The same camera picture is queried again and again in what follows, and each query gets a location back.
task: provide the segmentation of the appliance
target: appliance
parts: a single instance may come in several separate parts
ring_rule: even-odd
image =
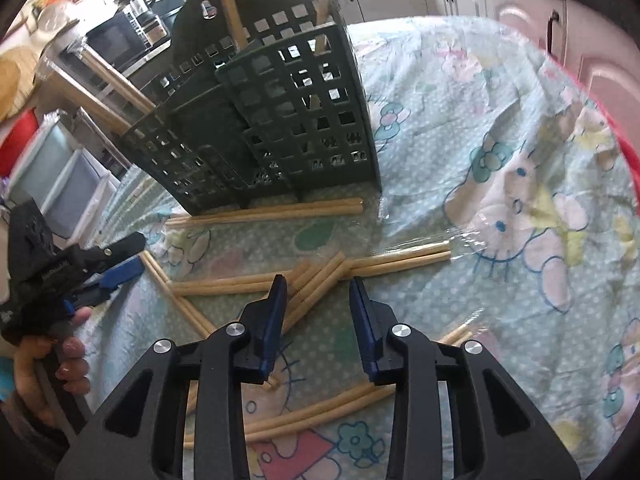
[[[120,72],[152,47],[140,24],[124,12],[116,12],[115,16],[92,28],[86,34],[86,42]]]

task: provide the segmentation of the green plastic basket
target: green plastic basket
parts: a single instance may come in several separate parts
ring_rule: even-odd
[[[367,104],[340,18],[312,28],[315,0],[237,1],[242,22],[256,33],[236,56],[230,43],[224,48],[230,39],[223,17],[205,19],[202,0],[187,1],[171,47],[182,74],[156,78],[165,79],[159,86],[167,99],[122,137],[126,156],[192,215],[286,192],[301,199],[319,187],[380,186]],[[247,10],[247,2],[254,7]],[[334,2],[332,14],[338,16]],[[180,34],[196,25],[199,34]],[[316,54],[319,35],[326,48]]]

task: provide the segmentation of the wooden dowel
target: wooden dowel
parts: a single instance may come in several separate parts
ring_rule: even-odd
[[[298,305],[302,303],[302,301],[309,294],[316,290],[316,288],[318,288],[318,286],[321,285],[321,283],[324,282],[324,280],[326,280],[329,275],[331,275],[331,273],[334,272],[334,270],[337,269],[338,266],[340,266],[340,264],[345,261],[345,259],[346,258],[341,251],[336,253],[334,257],[331,258],[327,262],[327,264],[322,269],[320,269],[318,273],[313,276],[311,280],[304,287],[302,287],[302,289],[300,289],[300,291],[295,296],[293,296],[289,300],[289,304],[287,305],[287,307],[291,310],[297,308]]]
[[[448,336],[449,334],[441,338],[439,342],[447,344],[445,339]],[[382,394],[381,391],[384,388],[386,388],[386,390],[384,390],[385,393]],[[336,420],[341,416],[347,416],[356,410],[369,406],[377,400],[384,399],[394,391],[394,385],[380,387],[374,386],[371,383],[363,383],[331,399],[321,400],[306,408],[247,424],[244,427],[245,437],[247,438],[247,442],[260,442],[263,440],[271,440],[276,436],[299,433],[300,431]],[[184,447],[193,449],[193,434],[185,434]]]
[[[98,99],[78,84],[75,79],[59,66],[55,65],[55,63],[52,64],[52,70],[44,80],[44,86],[46,86],[49,91],[66,97],[73,104],[81,106],[92,116],[99,118],[115,134],[122,135],[131,127],[126,120],[111,110],[111,108],[98,101]]]
[[[100,54],[98,54],[89,45],[83,45],[80,51],[80,59],[94,73],[96,73],[105,82],[127,101],[131,102],[143,114],[151,112],[156,105],[140,90],[124,77],[120,72],[107,63]]]
[[[428,256],[429,254],[444,253],[450,250],[448,241],[436,242],[411,249],[401,251],[391,251],[389,253],[376,254],[375,256],[367,256],[366,258],[356,258],[353,260],[352,269],[361,267],[370,267],[374,265],[388,264],[391,262],[399,262],[408,260],[409,258],[417,258],[418,256]]]
[[[250,292],[264,292],[271,289],[271,282],[239,283],[238,285],[219,286],[180,286],[174,283],[171,290],[178,296],[220,296],[222,294],[248,294]]]
[[[140,253],[140,254],[141,254],[140,259],[145,264],[146,270],[148,270],[149,273],[153,276],[153,278],[158,283],[159,287],[169,297],[169,299],[172,301],[175,307],[181,312],[181,314],[186,318],[186,320],[190,323],[190,325],[193,326],[196,332],[198,332],[200,336],[202,336],[202,338],[206,339],[207,337],[209,337],[210,332],[206,328],[204,328],[204,326],[200,323],[198,318],[194,316],[193,312],[191,312],[190,309],[183,302],[179,301],[179,298],[177,298],[175,294],[171,292],[171,289],[162,280],[158,272],[154,269],[153,265],[149,262],[149,260],[145,256],[145,253]]]
[[[268,205],[262,207],[253,207],[249,209],[234,209],[233,211],[221,211],[219,213],[212,213],[208,215],[190,216],[188,214],[171,217],[167,222],[183,221],[188,219],[209,219],[209,218],[222,218],[225,216],[237,216],[242,214],[253,214],[263,212],[275,212],[275,211],[292,211],[295,209],[316,209],[323,207],[331,207],[337,205],[362,205],[361,198],[337,198],[335,200],[315,200],[314,202],[295,202],[292,204],[279,204]]]
[[[318,288],[316,288],[316,290],[309,294],[302,303],[300,303],[300,306],[296,307],[290,314],[287,314],[284,322],[282,323],[282,333],[287,333],[291,327],[299,322],[300,319],[305,317],[316,303],[322,300],[329,290],[337,285],[344,273],[349,272],[350,267],[351,263],[349,261],[342,262],[337,269],[335,269],[334,272],[332,272],[329,277],[324,280]]]
[[[160,266],[158,261],[154,258],[153,254],[151,254],[146,249],[143,251],[143,253],[145,255],[145,258],[147,258],[149,260],[149,263],[156,270],[156,272],[162,278],[162,280],[167,284],[171,283],[171,279],[169,278],[167,273],[164,272],[164,269],[162,269],[162,267]]]
[[[190,280],[188,282],[172,282],[171,288],[188,288],[190,286],[223,286],[241,285],[242,283],[272,282],[277,274],[284,276],[291,270],[280,270],[278,272],[265,272],[263,274],[248,274],[245,276],[234,276],[232,278],[214,278],[212,280]]]
[[[292,209],[286,211],[273,211],[273,212],[251,212],[236,215],[227,215],[221,217],[210,217],[206,219],[199,219],[193,217],[189,219],[176,219],[175,221],[167,220],[164,225],[167,228],[185,228],[199,225],[208,224],[231,224],[237,222],[254,222],[254,221],[269,221],[269,220],[289,220],[295,218],[318,218],[323,216],[342,216],[342,215],[358,215],[363,211],[362,204],[360,205],[341,205],[323,208],[311,208],[311,209]]]
[[[172,293],[166,280],[164,280],[156,270],[156,266],[159,267],[159,265],[149,252],[141,252],[140,259],[156,282],[158,282],[162,291],[169,297],[172,303],[178,308],[178,310],[180,310],[183,316],[191,326],[193,326],[196,332],[202,336],[202,338],[206,339],[209,335],[215,332],[216,327],[213,323],[211,323],[197,308],[195,308],[189,300],[186,298],[178,298],[174,293]]]
[[[398,262],[389,262],[388,264],[374,265],[370,267],[361,267],[352,269],[345,273],[343,279],[350,280],[354,276],[379,276],[380,274],[388,274],[390,272],[398,272],[398,270],[415,269],[429,264],[436,264],[451,259],[451,251],[444,253],[429,254],[428,256],[418,256],[417,258],[409,258],[408,260],[400,260]]]
[[[311,279],[322,270],[322,264],[312,264],[309,268],[301,274],[292,284],[288,294],[290,298],[293,298],[302,288],[311,281]]]
[[[462,345],[463,342],[465,342],[467,339],[471,339],[474,336],[474,333],[471,332],[471,330],[468,330],[467,332],[464,333],[464,335],[460,338],[458,338],[456,341],[454,341],[451,346],[460,346]]]
[[[225,12],[226,26],[236,44],[236,52],[246,49],[248,41],[240,20],[236,0],[222,0],[222,9]]]

